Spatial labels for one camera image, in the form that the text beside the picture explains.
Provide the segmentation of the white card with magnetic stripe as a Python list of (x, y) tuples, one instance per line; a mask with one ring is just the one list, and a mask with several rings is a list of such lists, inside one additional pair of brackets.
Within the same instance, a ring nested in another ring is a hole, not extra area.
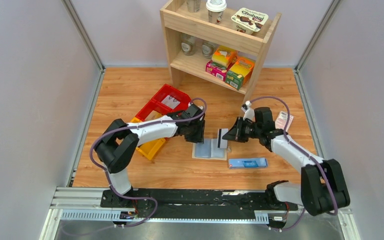
[(224, 139), (224, 135), (229, 132), (228, 128), (220, 128), (217, 134), (217, 147), (219, 149), (227, 149), (228, 141)]

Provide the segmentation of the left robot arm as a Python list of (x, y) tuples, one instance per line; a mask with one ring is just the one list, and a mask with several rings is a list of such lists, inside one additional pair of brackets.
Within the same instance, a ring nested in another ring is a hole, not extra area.
[(186, 110), (170, 112), (150, 121), (133, 123), (116, 119), (92, 144), (89, 157), (92, 159), (97, 155), (111, 190), (117, 195), (125, 195), (132, 189), (127, 167), (136, 148), (177, 136), (183, 136), (190, 143), (203, 142), (205, 112), (205, 106), (190, 103)]

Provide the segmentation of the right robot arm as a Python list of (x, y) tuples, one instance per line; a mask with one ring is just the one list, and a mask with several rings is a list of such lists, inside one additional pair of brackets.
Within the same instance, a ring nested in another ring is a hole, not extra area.
[(270, 152), (282, 157), (300, 173), (300, 183), (279, 180), (267, 185), (272, 203), (288, 202), (303, 206), (312, 216), (332, 213), (350, 205), (351, 199), (340, 163), (325, 160), (303, 149), (287, 132), (276, 128), (268, 107), (254, 109), (254, 119), (238, 117), (226, 141), (246, 143), (257, 139)]

